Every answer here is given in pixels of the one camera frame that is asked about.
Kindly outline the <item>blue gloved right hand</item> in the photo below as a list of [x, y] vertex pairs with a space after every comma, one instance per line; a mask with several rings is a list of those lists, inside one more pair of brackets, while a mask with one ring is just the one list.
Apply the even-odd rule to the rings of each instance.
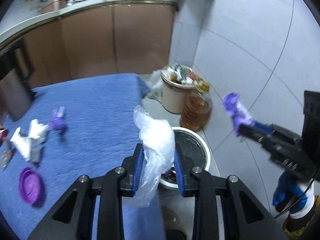
[[272, 204], [278, 216], [288, 211], [292, 219], [305, 217], [315, 204], [314, 180], [301, 180], [287, 171], [283, 172], [273, 194]]

